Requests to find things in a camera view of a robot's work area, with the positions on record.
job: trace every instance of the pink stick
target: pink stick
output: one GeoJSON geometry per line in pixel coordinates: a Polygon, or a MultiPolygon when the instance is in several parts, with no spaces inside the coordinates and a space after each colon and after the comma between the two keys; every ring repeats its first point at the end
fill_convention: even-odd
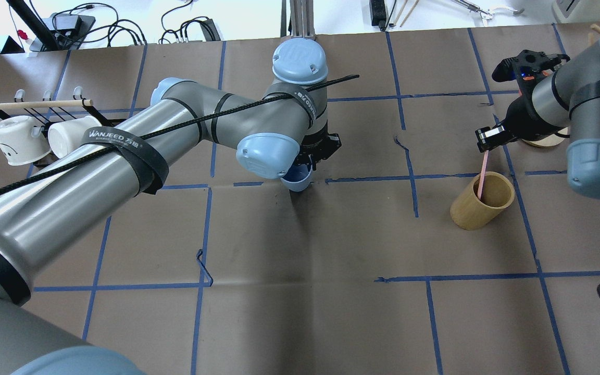
{"type": "Polygon", "coordinates": [[[481,167],[481,181],[479,181],[478,183],[478,200],[481,200],[481,197],[483,196],[483,185],[485,185],[485,169],[488,166],[488,154],[490,153],[490,151],[486,151],[485,154],[483,155],[483,166],[481,167]]]}

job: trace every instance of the velcro strap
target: velcro strap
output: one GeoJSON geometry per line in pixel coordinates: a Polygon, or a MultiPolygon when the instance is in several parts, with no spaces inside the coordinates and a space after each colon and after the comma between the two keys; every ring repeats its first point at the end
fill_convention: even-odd
{"type": "Polygon", "coordinates": [[[291,95],[307,112],[307,115],[309,116],[308,129],[311,128],[316,119],[316,105],[314,104],[314,99],[309,95],[309,92],[300,85],[288,82],[277,82],[270,85],[265,91],[265,95],[262,97],[265,99],[276,93],[287,93],[288,95],[291,95]]]}
{"type": "Polygon", "coordinates": [[[138,177],[138,194],[156,194],[164,186],[168,163],[142,138],[117,128],[96,127],[85,132],[82,144],[114,145],[138,177]]]}

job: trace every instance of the white cup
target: white cup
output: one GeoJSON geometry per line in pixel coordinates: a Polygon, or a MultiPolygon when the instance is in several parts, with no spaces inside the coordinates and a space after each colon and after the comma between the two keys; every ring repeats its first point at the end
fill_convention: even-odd
{"type": "Polygon", "coordinates": [[[281,183],[293,192],[302,192],[307,189],[311,183],[311,166],[302,164],[300,166],[291,166],[289,172],[281,178],[281,183]]]}
{"type": "Polygon", "coordinates": [[[48,140],[30,116],[0,121],[0,150],[12,166],[23,166],[50,154],[48,140]]]}
{"type": "Polygon", "coordinates": [[[52,124],[48,130],[52,152],[59,159],[71,154],[80,147],[85,131],[94,126],[101,126],[101,123],[92,116],[52,124]]]}

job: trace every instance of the bamboo cup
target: bamboo cup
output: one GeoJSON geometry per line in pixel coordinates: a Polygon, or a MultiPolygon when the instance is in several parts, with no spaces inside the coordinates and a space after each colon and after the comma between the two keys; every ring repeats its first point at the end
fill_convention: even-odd
{"type": "Polygon", "coordinates": [[[488,171],[485,173],[483,200],[479,201],[476,192],[480,177],[480,174],[474,177],[451,205],[451,218],[464,230],[483,228],[515,199],[512,183],[505,176],[488,171]]]}

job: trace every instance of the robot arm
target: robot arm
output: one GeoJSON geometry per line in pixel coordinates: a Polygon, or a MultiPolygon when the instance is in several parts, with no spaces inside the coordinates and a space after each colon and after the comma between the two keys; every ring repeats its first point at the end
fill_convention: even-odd
{"type": "MultiPolygon", "coordinates": [[[[273,70],[276,79],[265,97],[288,94],[291,99],[255,104],[194,81],[165,79],[148,109],[115,130],[92,128],[85,137],[130,136],[136,143],[145,142],[142,139],[151,133],[188,122],[185,128],[146,138],[157,152],[153,156],[164,162],[166,174],[168,165],[201,140],[235,148],[238,162],[263,178],[283,178],[294,164],[315,168],[341,145],[338,135],[327,132],[324,86],[330,83],[305,90],[326,81],[326,56],[314,41],[288,40],[274,52],[273,70]],[[229,114],[212,116],[217,112],[229,114]],[[205,116],[213,118],[192,123],[205,116]]],[[[102,145],[82,145],[43,171],[103,149],[102,145]]],[[[139,192],[148,192],[155,179],[164,175],[150,164],[140,168],[140,160],[131,161],[120,152],[104,152],[0,196],[0,373],[40,373],[43,369],[43,373],[141,374],[119,354],[92,347],[16,306],[29,299],[38,273],[62,251],[139,192]]]]}
{"type": "Polygon", "coordinates": [[[505,59],[493,79],[517,79],[521,97],[494,128],[476,131],[481,152],[516,140],[541,140],[571,126],[567,151],[572,189],[600,199],[600,40],[560,66],[565,55],[523,51],[505,59]],[[553,71],[546,77],[542,72],[553,71]]]}

